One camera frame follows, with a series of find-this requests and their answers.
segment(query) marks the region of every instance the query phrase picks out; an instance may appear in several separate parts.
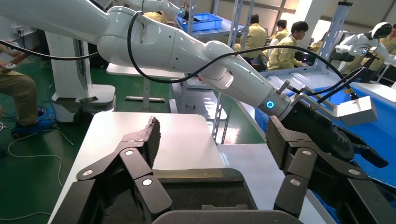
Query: robotic arm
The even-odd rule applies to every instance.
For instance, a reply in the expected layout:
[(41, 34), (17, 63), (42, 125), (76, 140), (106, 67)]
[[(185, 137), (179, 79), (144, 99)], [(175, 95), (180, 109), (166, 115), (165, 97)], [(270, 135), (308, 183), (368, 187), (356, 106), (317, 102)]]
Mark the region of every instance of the robotic arm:
[(163, 11), (172, 15), (182, 13), (180, 8), (167, 0), (121, 0), (122, 2), (140, 9), (144, 13)]
[[(167, 1), (129, 0), (129, 3), (142, 8), (150, 3), (150, 11), (156, 11), (164, 9), (154, 6), (155, 4), (164, 6)], [(121, 66), (132, 66), (127, 42), (131, 42), (131, 49), (139, 67), (184, 73), (193, 73), (217, 57), (234, 52), (219, 41), (202, 43), (180, 29), (145, 16), (137, 17), (131, 39), (128, 40), (127, 31), (135, 13), (126, 7), (113, 7), (104, 13), (88, 0), (12, 0), (4, 2), (0, 7), (0, 15), (12, 20), (96, 44), (104, 59)], [(277, 90), (241, 56), (219, 59), (200, 72), (199, 76), (219, 92), (258, 108), (269, 116), (277, 116), (286, 128), (307, 133), (325, 152), (345, 161), (354, 157), (351, 141), (343, 141), (342, 139), (347, 137), (335, 130), (327, 117), (311, 108), (320, 108), (320, 104), (303, 93), (299, 97), (306, 96), (305, 98), (291, 101), (282, 93), (287, 85)], [(304, 101), (312, 102), (311, 106)], [(365, 107), (353, 107), (351, 110), (352, 107), (346, 105), (345, 119), (349, 119), (353, 114), (354, 121), (376, 120), (375, 113), (371, 113), (372, 120), (368, 120), (366, 112), (373, 110), (369, 97), (348, 103)], [(340, 114), (340, 111), (342, 109), (336, 108), (330, 112), (330, 116), (336, 112)], [(341, 117), (333, 118), (344, 121)]]
[(396, 65), (396, 57), (389, 54), (387, 49), (379, 41), (380, 38), (387, 37), (391, 30), (392, 25), (390, 23), (379, 23), (368, 33), (353, 35), (346, 38), (335, 47), (336, 52), (348, 52), (353, 56), (365, 56), (368, 49), (376, 47), (375, 51), (385, 59), (385, 62)]

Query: black hair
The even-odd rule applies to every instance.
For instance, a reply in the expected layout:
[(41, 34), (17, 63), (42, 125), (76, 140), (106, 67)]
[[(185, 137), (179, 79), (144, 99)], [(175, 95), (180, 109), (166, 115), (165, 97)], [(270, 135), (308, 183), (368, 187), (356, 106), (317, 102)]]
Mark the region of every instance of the black hair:
[(250, 19), (250, 23), (251, 23), (251, 24), (253, 24), (253, 23), (259, 23), (259, 15), (258, 15), (258, 14), (252, 15), (252, 18)]
[(276, 26), (282, 27), (283, 29), (285, 29), (287, 26), (287, 21), (286, 20), (278, 20), (278, 22), (276, 22)]
[(300, 31), (304, 31), (307, 32), (308, 31), (308, 24), (304, 21), (299, 21), (299, 22), (295, 22), (293, 23), (293, 26), (291, 26), (291, 33), (293, 34), (295, 31), (300, 32)]
[(322, 37), (322, 39), (320, 41), (324, 41), (325, 40), (326, 34), (327, 34), (327, 32), (325, 34), (323, 34), (323, 37)]

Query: blue plastic bin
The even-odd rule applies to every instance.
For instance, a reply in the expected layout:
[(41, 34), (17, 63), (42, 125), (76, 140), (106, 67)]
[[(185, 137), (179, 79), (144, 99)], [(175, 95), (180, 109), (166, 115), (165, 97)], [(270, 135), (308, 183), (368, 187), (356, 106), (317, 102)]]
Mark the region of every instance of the blue plastic bin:
[[(192, 31), (207, 30), (207, 29), (217, 29), (221, 28), (221, 23), (223, 19), (221, 17), (212, 15), (210, 13), (198, 13), (194, 15), (196, 19), (201, 20), (201, 22), (194, 22)], [(183, 18), (177, 17), (177, 22), (181, 28), (187, 32), (188, 21), (183, 23)]]

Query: white cable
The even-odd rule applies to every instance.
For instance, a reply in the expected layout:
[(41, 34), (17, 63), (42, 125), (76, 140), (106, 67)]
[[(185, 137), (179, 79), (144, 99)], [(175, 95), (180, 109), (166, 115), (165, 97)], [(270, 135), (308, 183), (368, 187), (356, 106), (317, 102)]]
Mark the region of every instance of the white cable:
[(30, 215), (27, 215), (27, 216), (18, 217), (18, 218), (0, 218), (0, 221), (10, 222), (10, 221), (15, 221), (15, 220), (19, 220), (19, 219), (27, 218), (27, 217), (30, 217), (30, 216), (39, 215), (39, 214), (41, 214), (41, 215), (47, 215), (47, 216), (50, 216), (50, 215), (51, 215), (50, 213), (41, 212), (41, 211), (40, 211), (40, 212), (36, 212), (36, 213), (30, 214)]
[[(51, 129), (50, 129), (50, 130), (43, 130), (43, 131), (44, 131), (44, 132), (58, 132), (58, 133), (60, 133), (61, 135), (63, 135), (63, 137), (64, 137), (68, 142), (70, 142), (70, 144), (71, 144), (72, 146), (74, 145), (73, 142), (71, 142), (62, 132), (60, 132), (60, 131), (58, 131), (58, 130), (51, 130)], [(17, 142), (17, 141), (19, 141), (19, 140), (22, 140), (22, 139), (28, 138), (28, 137), (30, 137), (30, 136), (33, 136), (33, 135), (35, 135), (35, 134), (37, 134), (37, 133), (33, 133), (33, 134), (31, 134), (31, 135), (22, 137), (22, 138), (20, 138), (20, 139), (17, 139), (17, 140), (15, 140), (15, 141), (11, 142), (11, 143), (8, 145), (8, 153), (9, 153), (10, 155), (12, 155), (13, 157), (17, 157), (17, 158), (33, 158), (33, 157), (45, 157), (45, 156), (49, 156), (49, 157), (55, 157), (55, 158), (59, 159), (59, 160), (60, 160), (60, 165), (59, 165), (59, 169), (58, 169), (58, 182), (59, 182), (59, 185), (61, 185), (61, 186), (63, 187), (63, 185), (62, 185), (62, 183), (61, 183), (61, 177), (60, 177), (60, 175), (61, 175), (61, 168), (62, 168), (62, 158), (61, 158), (61, 157), (56, 156), (56, 155), (27, 155), (27, 156), (20, 156), (20, 155), (15, 155), (15, 154), (12, 154), (12, 153), (11, 153), (10, 147), (11, 147), (12, 144), (14, 144), (15, 142)], [(9, 222), (9, 221), (15, 221), (15, 220), (27, 218), (27, 217), (30, 217), (30, 216), (40, 215), (40, 214), (41, 214), (41, 215), (48, 215), (48, 216), (51, 215), (50, 213), (42, 212), (42, 211), (41, 211), (41, 212), (36, 212), (36, 213), (32, 213), (32, 214), (29, 214), (29, 215), (26, 215), (26, 216), (17, 217), (17, 218), (0, 218), (0, 221), (7, 221), (7, 222)]]
[[(71, 144), (72, 146), (74, 145), (73, 142), (71, 142), (62, 132), (60, 132), (60, 131), (58, 131), (58, 130), (44, 130), (44, 131), (58, 132), (58, 133), (60, 133), (61, 135), (63, 135), (64, 138), (65, 138), (68, 142), (70, 142), (70, 144)], [(60, 164), (59, 164), (59, 169), (58, 169), (58, 182), (59, 182), (59, 185), (61, 185), (61, 186), (63, 187), (63, 184), (61, 183), (61, 169), (62, 169), (62, 158), (61, 158), (61, 157), (56, 156), (56, 155), (27, 155), (27, 156), (20, 156), (20, 155), (15, 155), (15, 154), (12, 154), (12, 153), (11, 153), (10, 147), (11, 147), (12, 144), (14, 144), (15, 142), (17, 142), (17, 141), (19, 141), (19, 140), (22, 140), (22, 139), (28, 138), (28, 137), (30, 137), (30, 136), (32, 136), (32, 135), (35, 135), (35, 134), (37, 134), (37, 133), (33, 133), (33, 134), (31, 134), (31, 135), (25, 136), (25, 137), (23, 137), (23, 138), (20, 138), (20, 139), (17, 139), (17, 140), (15, 140), (15, 141), (11, 142), (11, 143), (8, 145), (8, 153), (10, 153), (10, 155), (12, 155), (13, 157), (17, 157), (17, 158), (55, 157), (55, 158), (59, 159)]]

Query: yellow jacket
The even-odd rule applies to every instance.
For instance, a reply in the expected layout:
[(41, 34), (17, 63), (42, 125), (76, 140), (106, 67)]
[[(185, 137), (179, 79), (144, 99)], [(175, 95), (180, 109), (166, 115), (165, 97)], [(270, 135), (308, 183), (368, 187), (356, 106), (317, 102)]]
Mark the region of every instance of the yellow jacket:
[(163, 13), (163, 11), (161, 11), (162, 14), (159, 13), (145, 13), (144, 15), (147, 16), (150, 19), (153, 19), (157, 22), (161, 22), (164, 24), (168, 24), (168, 20), (165, 17), (165, 14)]
[[(243, 39), (245, 38), (245, 34), (240, 37), (240, 44), (235, 45), (235, 51), (240, 51), (240, 46), (243, 43)], [(267, 41), (267, 31), (260, 27), (258, 23), (254, 23), (249, 27), (249, 31), (247, 33), (247, 39), (245, 44), (245, 50), (264, 47), (265, 42)], [(255, 51), (246, 53), (243, 56), (249, 58), (257, 58), (260, 55), (261, 51)]]
[(323, 41), (316, 41), (311, 44), (311, 51), (315, 54), (319, 54), (320, 48), (322, 47)]
[(269, 41), (272, 41), (272, 39), (278, 39), (279, 42), (281, 40), (283, 40), (285, 37), (287, 37), (287, 35), (289, 35), (289, 31), (287, 30), (287, 28), (283, 29), (281, 32), (278, 32), (277, 34), (272, 35), (269, 38)]
[[(396, 37), (393, 38), (392, 40), (389, 40), (390, 35), (380, 39), (380, 42), (386, 47), (388, 52), (392, 55), (396, 55)], [(381, 68), (382, 64), (384, 63), (384, 58), (379, 55), (378, 53), (372, 52), (376, 57), (378, 57), (378, 60), (374, 60), (373, 63), (371, 63), (370, 67), (368, 69), (372, 71), (377, 71)], [(361, 65), (364, 65), (370, 58), (365, 57), (363, 61), (361, 62)]]
[[(283, 38), (283, 40), (281, 40), (278, 45), (297, 46), (297, 41), (296, 39), (294, 39), (293, 36), (290, 35)], [(294, 65), (298, 67), (303, 66), (302, 62), (297, 61), (294, 58), (295, 53), (296, 52), (294, 49), (275, 48), (269, 56), (269, 60), (267, 63), (268, 70), (273, 71), (281, 69), (292, 69), (294, 68)]]
[[(288, 34), (289, 34), (289, 31), (287, 30), (287, 28), (285, 28), (285, 29), (282, 30), (281, 32), (278, 32), (277, 34), (272, 35), (272, 36), (269, 38), (269, 41), (272, 41), (273, 39), (278, 39), (279, 42), (280, 42), (280, 41), (283, 40)], [(262, 51), (262, 53), (263, 53), (266, 57), (269, 57), (269, 55), (268, 55), (268, 50), (264, 50), (264, 51)]]

